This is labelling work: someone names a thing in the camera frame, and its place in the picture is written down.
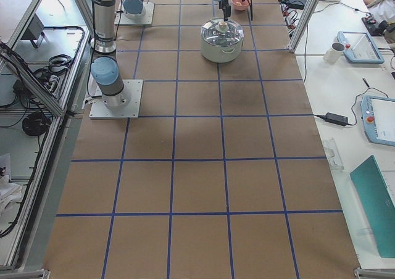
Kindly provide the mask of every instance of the pot lid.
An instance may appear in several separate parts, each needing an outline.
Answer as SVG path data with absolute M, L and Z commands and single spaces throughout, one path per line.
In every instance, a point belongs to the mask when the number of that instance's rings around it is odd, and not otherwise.
M 235 21 L 214 18 L 202 26 L 201 36 L 209 44 L 228 47 L 242 41 L 244 32 Z

